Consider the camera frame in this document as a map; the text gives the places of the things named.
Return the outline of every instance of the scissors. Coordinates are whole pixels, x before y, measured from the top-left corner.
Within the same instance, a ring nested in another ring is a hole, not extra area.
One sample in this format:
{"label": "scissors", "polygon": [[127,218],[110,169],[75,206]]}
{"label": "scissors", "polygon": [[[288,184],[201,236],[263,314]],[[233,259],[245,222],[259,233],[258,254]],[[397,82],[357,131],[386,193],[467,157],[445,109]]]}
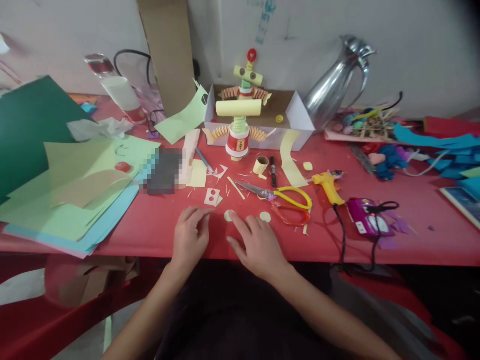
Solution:
{"label": "scissors", "polygon": [[[312,199],[310,198],[310,196],[307,195],[305,191],[299,189],[298,187],[286,186],[286,187],[280,187],[277,190],[267,190],[258,186],[250,185],[249,183],[246,183],[246,182],[241,182],[241,181],[233,181],[233,182],[237,185],[240,185],[242,188],[247,189],[254,194],[257,194],[259,197],[267,198],[268,201],[271,202],[271,208],[273,209],[275,214],[277,214],[283,220],[283,222],[287,225],[302,227],[306,225],[311,219],[309,210],[312,208]],[[286,192],[286,191],[294,191],[302,195],[306,200],[306,205],[298,203],[295,200],[283,194],[283,192]],[[288,201],[291,205],[281,204],[275,201],[277,197]],[[305,215],[305,218],[302,220],[302,222],[293,222],[287,219],[279,210],[279,208],[303,213]]]}

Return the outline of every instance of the yellow glue gun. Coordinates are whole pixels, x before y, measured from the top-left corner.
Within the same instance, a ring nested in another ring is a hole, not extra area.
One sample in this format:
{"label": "yellow glue gun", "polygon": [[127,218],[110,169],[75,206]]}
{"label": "yellow glue gun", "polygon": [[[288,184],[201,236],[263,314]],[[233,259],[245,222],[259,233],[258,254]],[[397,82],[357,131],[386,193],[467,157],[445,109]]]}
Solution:
{"label": "yellow glue gun", "polygon": [[323,190],[325,190],[325,194],[328,197],[328,201],[330,201],[330,204],[337,204],[338,206],[345,204],[345,200],[343,200],[337,193],[337,190],[335,190],[334,177],[328,172],[313,175],[311,177],[311,181],[313,181],[315,185],[321,185],[323,187]]}

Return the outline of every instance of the yellow scissors handle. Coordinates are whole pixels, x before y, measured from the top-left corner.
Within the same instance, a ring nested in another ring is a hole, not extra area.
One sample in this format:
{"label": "yellow scissors handle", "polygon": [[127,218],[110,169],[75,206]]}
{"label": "yellow scissors handle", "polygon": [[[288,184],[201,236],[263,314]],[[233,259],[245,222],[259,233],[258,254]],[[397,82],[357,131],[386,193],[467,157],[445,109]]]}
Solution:
{"label": "yellow scissors handle", "polygon": [[[289,190],[302,195],[306,200],[306,206],[289,198],[287,195],[282,194],[282,192],[289,191]],[[276,191],[274,191],[273,194],[278,197],[281,197],[282,199],[288,201],[290,204],[295,205],[298,208],[305,209],[305,210],[310,210],[312,208],[312,199],[310,198],[310,196],[307,195],[305,191],[303,191],[302,189],[299,189],[298,187],[292,187],[292,186],[280,187]]]}

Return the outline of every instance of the white box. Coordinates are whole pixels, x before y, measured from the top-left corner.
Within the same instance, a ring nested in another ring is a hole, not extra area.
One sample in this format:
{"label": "white box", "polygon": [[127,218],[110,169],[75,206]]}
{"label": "white box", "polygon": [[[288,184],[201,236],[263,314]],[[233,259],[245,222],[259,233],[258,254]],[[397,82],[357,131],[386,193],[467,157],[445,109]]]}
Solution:
{"label": "white box", "polygon": [[[231,116],[217,116],[215,105],[217,101],[222,101],[219,94],[223,89],[230,86],[212,85],[208,94],[206,103],[206,113],[204,119],[205,128],[213,132],[215,129],[225,125],[230,125],[234,118]],[[258,142],[250,139],[248,146],[251,149],[280,150],[280,144],[287,130],[297,130],[300,136],[293,144],[292,151],[300,151],[307,140],[312,136],[315,127],[305,109],[300,95],[296,91],[268,90],[272,93],[266,106],[262,106],[260,116],[248,116],[246,122],[250,127],[256,127],[269,134],[272,130],[276,131],[265,141]],[[283,123],[277,124],[275,118],[278,115],[283,116]],[[225,147],[228,136],[216,140],[211,146]]]}

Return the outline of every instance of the hand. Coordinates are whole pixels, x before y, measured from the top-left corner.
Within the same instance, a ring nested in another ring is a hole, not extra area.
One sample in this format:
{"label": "hand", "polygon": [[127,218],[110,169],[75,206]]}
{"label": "hand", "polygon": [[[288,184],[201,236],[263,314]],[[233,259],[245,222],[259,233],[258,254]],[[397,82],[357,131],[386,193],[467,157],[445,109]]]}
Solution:
{"label": "hand", "polygon": [[171,263],[178,269],[190,274],[202,258],[209,244],[209,219],[213,211],[214,209],[190,206],[181,213],[175,228],[171,257]]}
{"label": "hand", "polygon": [[247,217],[245,223],[233,211],[229,214],[243,238],[245,249],[233,237],[228,236],[226,239],[248,270],[258,278],[272,283],[290,269],[291,265],[285,259],[270,224],[253,216]]}

